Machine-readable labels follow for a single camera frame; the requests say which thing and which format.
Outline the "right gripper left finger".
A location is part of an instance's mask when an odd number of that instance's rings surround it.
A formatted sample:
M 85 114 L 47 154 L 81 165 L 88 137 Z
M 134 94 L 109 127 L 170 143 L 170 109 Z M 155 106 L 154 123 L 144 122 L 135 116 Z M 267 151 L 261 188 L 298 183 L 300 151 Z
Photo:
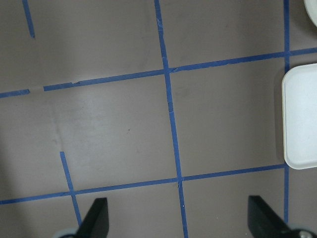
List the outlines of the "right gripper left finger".
M 96 198 L 81 226 L 77 230 L 78 238 L 106 238 L 109 232 L 107 198 Z

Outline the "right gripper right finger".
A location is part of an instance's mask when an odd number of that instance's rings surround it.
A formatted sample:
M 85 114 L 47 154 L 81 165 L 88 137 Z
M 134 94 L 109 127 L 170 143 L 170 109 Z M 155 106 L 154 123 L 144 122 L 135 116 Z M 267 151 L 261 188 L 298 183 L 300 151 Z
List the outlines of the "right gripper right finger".
M 248 228 L 254 238 L 296 238 L 273 209 L 258 195 L 248 197 Z

